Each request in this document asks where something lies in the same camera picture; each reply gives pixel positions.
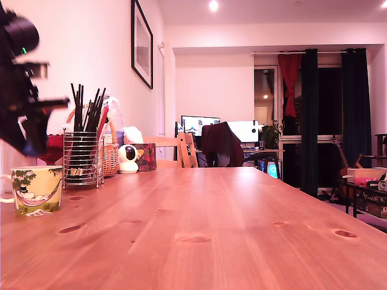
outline metal utensil holder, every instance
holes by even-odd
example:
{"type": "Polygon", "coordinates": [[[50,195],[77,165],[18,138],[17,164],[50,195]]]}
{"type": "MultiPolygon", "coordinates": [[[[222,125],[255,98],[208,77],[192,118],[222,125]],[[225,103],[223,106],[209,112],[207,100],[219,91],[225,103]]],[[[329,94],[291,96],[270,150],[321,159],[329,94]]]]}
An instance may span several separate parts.
{"type": "Polygon", "coordinates": [[[95,132],[66,132],[63,129],[63,189],[73,185],[103,184],[105,138],[95,132]]]}

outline potted plant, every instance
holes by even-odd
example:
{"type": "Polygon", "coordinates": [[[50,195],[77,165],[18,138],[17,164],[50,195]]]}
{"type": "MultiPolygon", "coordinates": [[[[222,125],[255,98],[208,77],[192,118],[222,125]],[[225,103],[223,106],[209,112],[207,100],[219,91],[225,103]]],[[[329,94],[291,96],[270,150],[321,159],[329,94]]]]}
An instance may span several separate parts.
{"type": "Polygon", "coordinates": [[[279,125],[276,120],[273,125],[267,125],[262,128],[262,141],[265,141],[267,149],[278,149],[279,137],[284,130],[284,123],[279,125]]]}

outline picture frame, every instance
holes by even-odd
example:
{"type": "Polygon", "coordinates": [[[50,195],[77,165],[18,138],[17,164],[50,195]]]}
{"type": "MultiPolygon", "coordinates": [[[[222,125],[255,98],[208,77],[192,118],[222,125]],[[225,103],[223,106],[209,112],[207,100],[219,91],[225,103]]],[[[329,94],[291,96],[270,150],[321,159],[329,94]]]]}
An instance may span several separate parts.
{"type": "Polygon", "coordinates": [[[138,0],[131,0],[132,69],[153,89],[153,34],[138,0]]]}

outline chair backrest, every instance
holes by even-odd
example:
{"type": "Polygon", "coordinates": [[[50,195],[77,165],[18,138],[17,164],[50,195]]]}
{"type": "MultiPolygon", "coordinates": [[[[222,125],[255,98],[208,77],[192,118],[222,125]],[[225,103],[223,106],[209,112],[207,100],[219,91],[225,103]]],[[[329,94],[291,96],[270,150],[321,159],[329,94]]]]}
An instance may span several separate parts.
{"type": "Polygon", "coordinates": [[[182,133],[180,132],[178,135],[178,140],[180,144],[180,153],[183,158],[183,164],[185,168],[197,168],[198,160],[196,158],[194,138],[191,133],[182,133]]]}
{"type": "Polygon", "coordinates": [[[178,138],[169,137],[143,137],[144,143],[155,143],[156,147],[177,147],[177,161],[172,160],[157,160],[157,167],[159,168],[183,168],[183,159],[180,153],[180,143],[178,138]]]}
{"type": "Polygon", "coordinates": [[[156,147],[177,147],[177,161],[157,160],[157,167],[179,167],[193,168],[198,167],[198,161],[195,153],[194,139],[192,134],[179,133],[178,138],[169,137],[143,137],[144,143],[155,143],[156,147]]]}

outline ceiling light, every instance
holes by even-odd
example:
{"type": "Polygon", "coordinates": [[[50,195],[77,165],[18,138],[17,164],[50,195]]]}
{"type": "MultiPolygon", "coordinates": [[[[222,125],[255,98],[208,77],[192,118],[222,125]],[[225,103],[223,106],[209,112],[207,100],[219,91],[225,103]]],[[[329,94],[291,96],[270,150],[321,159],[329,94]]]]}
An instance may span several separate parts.
{"type": "Polygon", "coordinates": [[[217,11],[218,7],[219,7],[219,4],[216,2],[216,0],[213,0],[210,2],[210,9],[212,12],[217,11]]]}

